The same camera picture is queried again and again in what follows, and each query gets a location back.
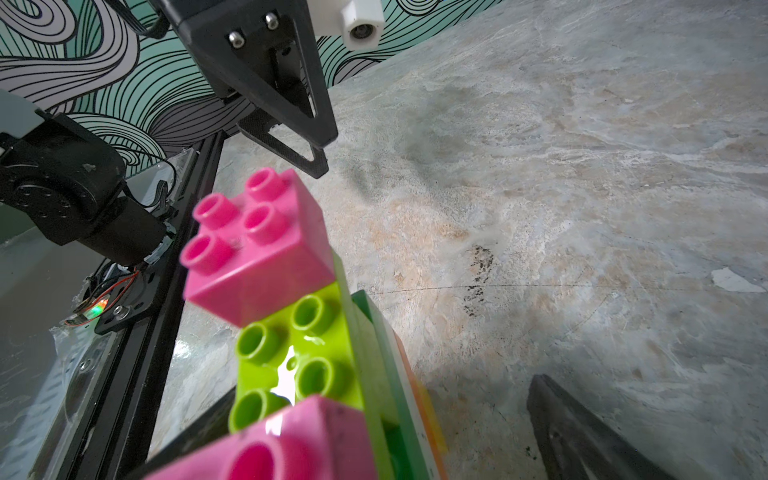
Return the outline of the dark green long lego brick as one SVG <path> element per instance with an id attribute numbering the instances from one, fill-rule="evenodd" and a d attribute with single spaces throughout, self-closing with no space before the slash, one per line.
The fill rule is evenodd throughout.
<path id="1" fill-rule="evenodd" d="M 419 453 L 415 429 L 390 348 L 384 318 L 372 298 L 363 290 L 351 295 L 363 334 L 365 417 L 380 479 L 417 479 L 426 472 Z"/>

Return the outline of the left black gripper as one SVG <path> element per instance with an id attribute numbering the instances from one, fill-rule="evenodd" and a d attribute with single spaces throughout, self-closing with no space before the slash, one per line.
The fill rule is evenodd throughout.
<path id="1" fill-rule="evenodd" d="M 237 122 L 251 141 L 314 179 L 338 135 L 305 1 L 154 1 L 216 97 L 248 100 Z M 283 124 L 310 144 L 309 160 L 273 136 Z"/>

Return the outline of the lime green long lego brick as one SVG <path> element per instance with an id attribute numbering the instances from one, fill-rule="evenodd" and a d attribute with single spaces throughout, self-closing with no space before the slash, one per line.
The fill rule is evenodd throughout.
<path id="1" fill-rule="evenodd" d="M 229 430 L 237 432 L 315 395 L 365 415 L 363 334 L 343 263 L 336 279 L 244 327 L 235 343 L 236 400 Z"/>

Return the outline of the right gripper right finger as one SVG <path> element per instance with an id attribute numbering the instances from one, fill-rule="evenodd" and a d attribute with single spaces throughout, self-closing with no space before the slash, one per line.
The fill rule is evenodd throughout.
<path id="1" fill-rule="evenodd" d="M 670 479 L 548 375 L 532 378 L 526 402 L 550 479 Z"/>

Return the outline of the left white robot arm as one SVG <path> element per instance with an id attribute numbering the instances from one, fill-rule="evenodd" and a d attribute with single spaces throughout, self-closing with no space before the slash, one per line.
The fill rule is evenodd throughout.
<path id="1" fill-rule="evenodd" d="M 60 111 L 68 93 L 112 84 L 138 56 L 138 39 L 176 33 L 223 100 L 251 113 L 238 128 L 313 178 L 328 170 L 338 134 L 304 1 L 156 1 L 143 24 L 121 1 L 113 37 L 79 59 L 46 60 L 41 71 L 12 59 L 1 66 L 1 200 L 24 212 L 52 242 L 79 242 L 121 265 L 141 264 L 167 228 L 129 192 L 117 147 Z"/>

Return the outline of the orange long lego brick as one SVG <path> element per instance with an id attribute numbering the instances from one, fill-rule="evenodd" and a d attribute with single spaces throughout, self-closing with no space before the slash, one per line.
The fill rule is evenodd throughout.
<path id="1" fill-rule="evenodd" d="M 432 450 L 432 456 L 436 461 L 438 478 L 447 480 L 448 475 L 445 468 L 444 455 L 448 452 L 448 448 L 430 395 L 426 387 L 416 378 L 404 351 L 401 351 L 401 357 L 411 388 L 415 395 L 422 423 L 426 427 L 427 439 Z"/>

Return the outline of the white lego brick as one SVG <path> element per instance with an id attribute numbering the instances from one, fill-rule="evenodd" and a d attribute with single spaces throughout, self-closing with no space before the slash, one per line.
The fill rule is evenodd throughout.
<path id="1" fill-rule="evenodd" d="M 429 422 L 427 421 L 426 414 L 423 412 L 423 402 L 417 381 L 408 363 L 404 347 L 399 337 L 388 323 L 385 323 L 385 331 L 388 336 L 390 348 L 393 352 L 398 376 L 403 385 L 409 415 L 415 429 L 418 450 L 426 466 L 426 472 L 424 474 L 417 474 L 416 478 L 442 479 L 443 475 L 441 473 L 440 465 L 441 457 L 437 447 L 434 445 L 434 435 L 432 434 Z"/>

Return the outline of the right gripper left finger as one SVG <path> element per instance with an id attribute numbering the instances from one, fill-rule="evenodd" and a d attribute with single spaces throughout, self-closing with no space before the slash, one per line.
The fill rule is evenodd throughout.
<path id="1" fill-rule="evenodd" d="M 157 455 L 123 476 L 123 479 L 144 479 L 174 461 L 227 436 L 228 417 L 235 398 L 236 388 L 233 387 Z"/>

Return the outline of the pink lego brick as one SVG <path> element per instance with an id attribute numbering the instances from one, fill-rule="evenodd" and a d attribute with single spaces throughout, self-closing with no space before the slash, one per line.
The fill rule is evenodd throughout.
<path id="1" fill-rule="evenodd" d="M 362 411 L 312 396 L 146 479 L 376 479 Z"/>
<path id="2" fill-rule="evenodd" d="M 183 295 L 237 327 L 336 279 L 323 212 L 292 169 L 263 168 L 241 193 L 213 192 L 193 209 L 198 233 L 180 255 Z"/>

